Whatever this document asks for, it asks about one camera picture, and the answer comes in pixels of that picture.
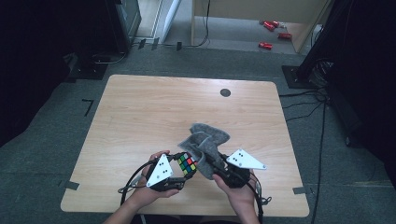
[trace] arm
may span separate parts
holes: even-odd
[[[220,189],[222,189],[230,201],[230,205],[243,224],[258,224],[256,210],[254,209],[254,193],[248,186],[241,189],[230,189],[218,175],[213,175],[213,179]]]
[[[160,157],[163,153],[169,154],[169,150],[157,152],[151,155],[150,159],[154,160],[156,157]],[[146,176],[148,170],[149,166],[145,167],[142,171],[142,176]],[[146,182],[146,178],[141,178],[137,185],[146,186]],[[104,223],[129,224],[139,209],[155,202],[159,198],[169,198],[177,193],[177,189],[170,189],[164,192],[158,192],[147,187],[135,189],[131,197],[129,197],[125,203],[123,203],[122,206],[117,209],[117,211],[113,213]]]

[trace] gray fabric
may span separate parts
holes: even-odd
[[[224,164],[219,156],[218,146],[227,142],[230,135],[203,123],[192,124],[190,131],[190,137],[178,146],[189,152],[198,161],[198,171],[207,179],[212,180],[213,166],[208,163],[207,156],[219,164]]]

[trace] black metal base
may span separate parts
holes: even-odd
[[[318,87],[311,83],[309,79],[301,80],[297,78],[296,72],[299,66],[282,65],[283,75],[290,89],[317,89]]]
[[[100,57],[100,59],[98,59],[98,57],[96,57],[96,60],[101,63],[84,64],[78,59],[65,82],[76,82],[77,79],[102,80],[107,70],[106,63],[110,61],[110,58]]]

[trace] rubik's cube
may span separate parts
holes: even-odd
[[[188,153],[184,153],[180,158],[177,159],[177,163],[183,171],[184,175],[196,172],[197,161]]]

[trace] white bracket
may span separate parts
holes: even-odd
[[[229,158],[227,158],[227,162],[230,164],[244,169],[257,169],[257,170],[266,170],[267,167],[262,164],[260,161],[256,160],[250,154],[248,154],[244,149],[239,148],[233,153]]]
[[[169,176],[173,175],[173,170],[169,164],[168,158],[165,154],[162,154],[160,160],[157,162],[151,176],[149,177],[147,187],[153,186],[158,182],[165,180]]]

